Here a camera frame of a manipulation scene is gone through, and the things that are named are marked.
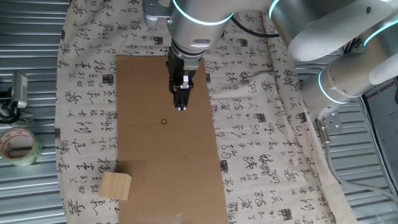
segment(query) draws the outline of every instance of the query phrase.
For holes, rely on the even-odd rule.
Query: corrugated metal surface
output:
[[[57,55],[68,0],[0,0],[0,91],[14,70],[29,77],[28,127],[43,145],[29,167],[0,159],[0,223],[66,223],[57,179],[54,144]],[[0,133],[8,126],[0,126]]]
[[[54,117],[57,53],[68,0],[0,0],[0,91],[10,87],[14,70],[29,76],[30,130],[43,142],[43,156],[30,167],[0,159],[0,223],[66,223],[55,164]],[[311,63],[297,63],[302,79],[319,73],[340,51]],[[384,189],[389,183],[374,146],[360,101],[339,109],[344,132],[331,137],[333,163],[344,179]],[[6,128],[0,126],[0,133]],[[379,223],[377,215],[392,202],[380,194],[342,186],[361,224]]]

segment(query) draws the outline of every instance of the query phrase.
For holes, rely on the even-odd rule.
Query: black cable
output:
[[[234,17],[231,17],[231,20],[243,31],[247,32],[248,34],[255,35],[256,37],[265,37],[265,38],[279,37],[279,34],[259,34],[259,33],[253,32],[253,31],[247,29],[246,27],[242,26],[242,24],[240,24]]]

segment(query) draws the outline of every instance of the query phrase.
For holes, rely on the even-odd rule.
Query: wooden block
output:
[[[99,196],[127,200],[129,197],[130,184],[131,176],[129,174],[105,172],[102,177]]]

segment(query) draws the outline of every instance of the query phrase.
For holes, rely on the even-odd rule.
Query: cable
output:
[[[247,32],[248,34],[255,35],[256,37],[265,37],[265,38],[272,38],[272,37],[279,37],[279,34],[259,34],[249,30],[248,28],[242,26],[233,16],[231,17],[232,22],[234,22],[239,28],[243,31]]]
[[[372,187],[372,186],[368,186],[368,185],[363,185],[363,184],[354,184],[354,183],[350,183],[346,180],[343,180],[336,172],[335,168],[333,167],[333,164],[331,163],[331,154],[330,154],[330,138],[329,138],[329,134],[328,134],[328,130],[326,129],[326,125],[325,122],[323,121],[323,118],[318,118],[316,120],[317,123],[317,128],[318,128],[318,132],[319,135],[321,137],[322,143],[325,146],[325,150],[326,150],[326,161],[328,163],[328,167],[330,169],[331,174],[336,178],[336,180],[338,182],[340,182],[341,184],[344,184],[348,187],[354,187],[357,189],[362,189],[362,190],[371,190],[374,192],[379,192],[381,194],[384,194],[385,196],[391,198],[391,200],[395,201],[395,203],[398,203],[398,197],[396,197],[395,195],[386,192],[385,190],[382,190],[380,188],[377,187]]]
[[[325,144],[325,150],[326,150],[326,161],[328,163],[328,167],[330,169],[331,174],[333,174],[333,176],[336,178],[336,180],[338,182],[340,182],[341,184],[344,184],[348,187],[355,187],[358,189],[363,189],[363,190],[371,190],[374,192],[379,192],[381,194],[384,194],[385,196],[391,198],[393,201],[395,201],[395,203],[398,203],[398,197],[396,197],[395,195],[392,195],[389,192],[386,192],[385,190],[382,190],[380,188],[377,187],[372,187],[372,186],[368,186],[368,185],[363,185],[363,184],[354,184],[354,183],[350,183],[346,180],[343,180],[336,172],[335,168],[333,168],[333,165],[331,163],[331,156],[330,156],[330,146],[329,143]]]

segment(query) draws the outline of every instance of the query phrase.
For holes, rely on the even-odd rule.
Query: table surface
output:
[[[275,32],[259,12],[235,18]],[[139,1],[71,3],[58,53],[55,121],[68,223],[118,223],[118,201],[98,196],[102,173],[118,170],[116,55],[167,55],[170,43],[164,21],[144,24]],[[355,223],[307,121],[282,41],[230,22],[203,58],[229,222]]]

